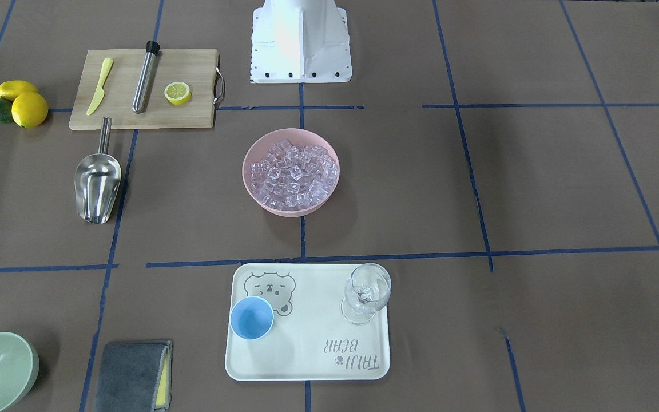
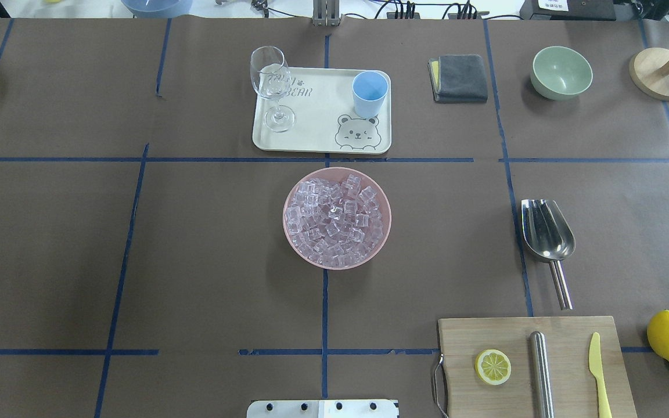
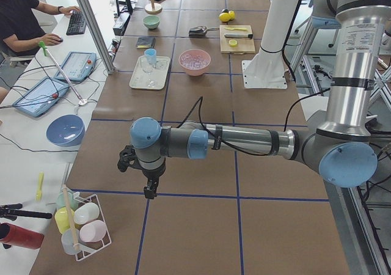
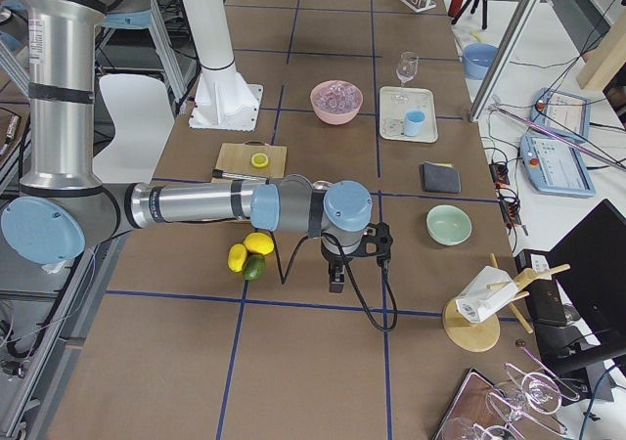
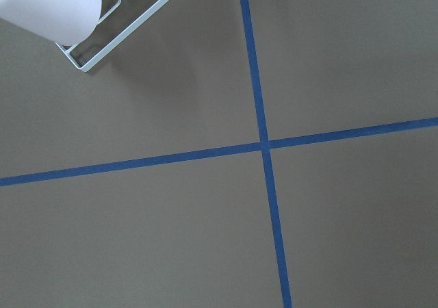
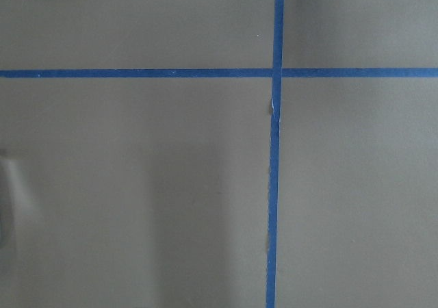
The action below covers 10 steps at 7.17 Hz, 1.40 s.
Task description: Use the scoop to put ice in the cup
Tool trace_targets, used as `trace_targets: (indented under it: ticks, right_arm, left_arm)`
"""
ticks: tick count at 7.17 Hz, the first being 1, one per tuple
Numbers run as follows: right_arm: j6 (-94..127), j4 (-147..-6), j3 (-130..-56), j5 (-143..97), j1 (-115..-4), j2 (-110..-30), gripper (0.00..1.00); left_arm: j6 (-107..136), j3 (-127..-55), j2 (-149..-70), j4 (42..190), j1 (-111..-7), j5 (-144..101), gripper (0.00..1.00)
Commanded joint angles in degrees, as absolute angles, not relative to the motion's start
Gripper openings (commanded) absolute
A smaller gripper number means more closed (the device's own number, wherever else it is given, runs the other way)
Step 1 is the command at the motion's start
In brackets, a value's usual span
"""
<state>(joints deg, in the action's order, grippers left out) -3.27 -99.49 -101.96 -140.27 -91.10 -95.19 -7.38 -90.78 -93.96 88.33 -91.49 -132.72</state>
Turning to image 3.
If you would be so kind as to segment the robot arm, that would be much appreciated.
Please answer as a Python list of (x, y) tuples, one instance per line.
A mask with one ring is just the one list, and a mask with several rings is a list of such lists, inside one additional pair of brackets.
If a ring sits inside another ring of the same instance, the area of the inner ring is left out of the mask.
[(120, 152), (118, 169), (140, 170), (147, 178), (148, 199), (157, 195), (166, 158), (203, 159), (208, 149), (280, 155), (305, 164), (341, 188), (368, 181), (378, 159), (365, 123), (390, 0), (314, 0), (313, 19), (338, 25), (340, 40), (327, 109), (311, 116), (307, 130), (258, 130), (188, 119), (173, 128), (143, 117), (130, 126), (131, 143)]

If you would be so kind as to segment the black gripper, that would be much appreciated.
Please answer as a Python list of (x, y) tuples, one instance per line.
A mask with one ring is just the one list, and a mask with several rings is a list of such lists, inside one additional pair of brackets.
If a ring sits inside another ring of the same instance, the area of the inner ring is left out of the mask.
[(144, 162), (137, 157), (132, 145), (126, 145), (119, 153), (117, 167), (120, 172), (126, 172), (129, 167), (142, 171), (143, 175), (148, 178), (147, 185), (144, 187), (145, 198), (154, 199), (157, 197), (159, 178), (166, 170), (165, 158), (159, 158), (152, 163)]

